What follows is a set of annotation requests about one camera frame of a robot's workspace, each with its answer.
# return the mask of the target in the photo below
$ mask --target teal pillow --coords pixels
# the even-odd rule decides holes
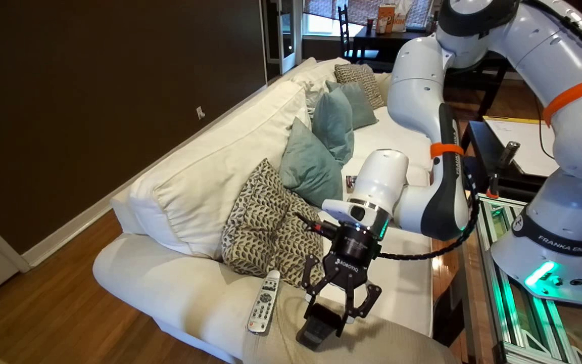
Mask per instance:
[[[296,119],[292,122],[279,175],[284,188],[292,190],[312,206],[320,206],[325,198],[343,198],[337,160]]]
[[[375,115],[372,109],[372,104],[360,84],[335,84],[334,90],[342,90],[349,101],[352,108],[352,128],[360,130],[365,126],[375,123]]]
[[[354,153],[352,105],[342,90],[318,98],[312,113],[312,133],[340,165],[349,161]]]

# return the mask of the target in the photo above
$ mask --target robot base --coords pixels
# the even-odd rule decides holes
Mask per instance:
[[[510,231],[491,247],[491,257],[534,298],[582,306],[582,257],[541,249]]]

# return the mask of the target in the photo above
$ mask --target tv remote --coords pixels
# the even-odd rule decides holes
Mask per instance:
[[[268,272],[250,311],[248,331],[267,334],[279,291],[279,272]]]

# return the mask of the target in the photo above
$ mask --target white pillow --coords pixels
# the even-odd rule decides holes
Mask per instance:
[[[345,58],[314,60],[304,58],[299,66],[290,70],[290,82],[304,90],[306,111],[312,118],[314,105],[322,93],[330,93],[330,84],[335,84],[335,64],[349,64]]]
[[[238,188],[262,157],[279,168],[295,118],[308,119],[302,90],[272,84],[142,175],[129,208],[143,232],[183,255],[216,259]]]
[[[388,100],[390,85],[391,85],[391,73],[373,73],[373,80],[377,84],[382,100]]]

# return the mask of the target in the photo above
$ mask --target brown patterned pillow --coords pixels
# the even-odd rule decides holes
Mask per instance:
[[[283,281],[301,286],[304,257],[320,257],[320,236],[308,232],[292,213],[317,219],[317,213],[290,194],[262,160],[227,213],[220,243],[222,260],[237,274],[256,278],[279,269]]]
[[[368,64],[335,64],[337,84],[358,84],[368,96],[372,109],[386,105],[384,93],[373,80],[373,70]]]

